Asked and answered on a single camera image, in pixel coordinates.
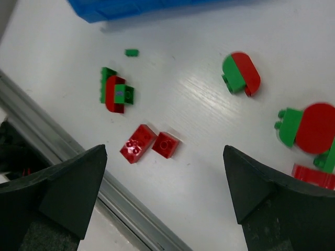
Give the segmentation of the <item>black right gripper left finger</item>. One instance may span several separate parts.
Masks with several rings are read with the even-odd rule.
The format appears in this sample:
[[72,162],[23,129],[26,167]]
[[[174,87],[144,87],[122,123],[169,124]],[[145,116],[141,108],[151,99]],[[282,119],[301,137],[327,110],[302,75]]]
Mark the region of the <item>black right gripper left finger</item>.
[[1,250],[77,250],[107,164],[106,147],[1,184]]

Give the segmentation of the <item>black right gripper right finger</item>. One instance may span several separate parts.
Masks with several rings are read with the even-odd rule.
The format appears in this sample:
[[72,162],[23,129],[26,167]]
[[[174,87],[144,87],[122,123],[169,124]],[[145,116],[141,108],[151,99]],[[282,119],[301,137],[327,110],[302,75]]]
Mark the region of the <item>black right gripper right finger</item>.
[[334,191],[268,167],[233,146],[223,159],[248,250],[334,250]]

